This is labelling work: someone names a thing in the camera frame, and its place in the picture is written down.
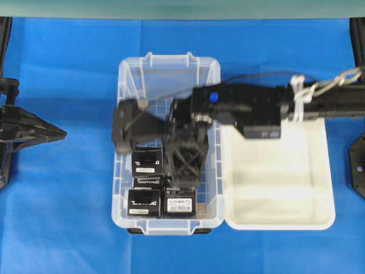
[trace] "transparent plastic container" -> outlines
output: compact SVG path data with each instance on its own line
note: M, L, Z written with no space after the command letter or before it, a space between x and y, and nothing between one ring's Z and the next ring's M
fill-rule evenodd
M127 58L119 66L118 102L133 97L149 112L165 118L172 99L159 99L196 86L220 83L219 63L210 57L153 55ZM127 216L128 190L133 186L131 155L115 155L112 218L123 228L139 228L146 235L191 235L197 228L214 228L224 220L222 197L221 130L208 132L209 152L197 191L197 215L191 219L135 219ZM148 146L160 146L156 140Z

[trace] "camera battery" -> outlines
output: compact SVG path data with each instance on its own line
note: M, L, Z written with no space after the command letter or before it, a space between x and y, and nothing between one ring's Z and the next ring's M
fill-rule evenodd
M163 175L161 147L139 147L132 153L133 177Z
M129 190L128 216L160 217L159 190Z
M195 190L166 188L164 214L167 216L194 216L196 214Z
M133 180L135 190L160 190L163 189L163 176L136 177Z

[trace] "blue backdrop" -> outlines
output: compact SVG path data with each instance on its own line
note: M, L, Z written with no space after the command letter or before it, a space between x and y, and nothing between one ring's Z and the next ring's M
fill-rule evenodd
M365 273L365 200L348 184L362 119L328 120L336 221L326 231L130 235L111 220L118 64L154 54L211 56L222 78L354 66L348 20L89 21L15 18L5 76L17 105L68 132L14 158L0 192L0 273Z

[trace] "cable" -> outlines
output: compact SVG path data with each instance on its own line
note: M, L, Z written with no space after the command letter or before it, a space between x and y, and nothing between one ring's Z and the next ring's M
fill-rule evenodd
M342 73L340 73L334 80L329 82L319 82L319 85L323 85L319 90L314 91L313 97L320 96L324 93L326 93L328 90L331 90L335 86L344 86L348 84L352 84L356 82L361 75L363 74L363 71L360 67L352 68L350 70L346 70Z
M273 76L273 75L291 75L291 76L303 75L305 78L309 78L309 79L312 79L314 82L318 82L318 80L311 75L303 74L303 73L296 72L296 71L283 70L283 71L262 72L262 73L258 73L258 74L240 74L240 75L236 75L236 76L233 76L233 77L230 77L230 78L224 80L223 82L221 82L221 84L231 82L232 80L235 80L235 79L263 78L266 76Z

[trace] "white label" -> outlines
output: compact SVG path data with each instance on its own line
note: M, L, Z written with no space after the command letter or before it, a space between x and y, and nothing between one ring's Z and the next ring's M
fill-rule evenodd
M148 214L148 209L130 209L129 210L129 214L143 214L143 215L147 215Z
M157 205L157 201L152 201L150 203L136 203L135 201L131 201L131 203L134 206L156 206Z
M167 212L191 212L191 198L169 198L167 200Z
M138 167L138 168L136 168L136 172L155 173L155 169L154 168L147 168L147 167Z
M134 187L135 190L152 190L152 187Z
M137 180L139 184L160 184L160 178L150 178Z

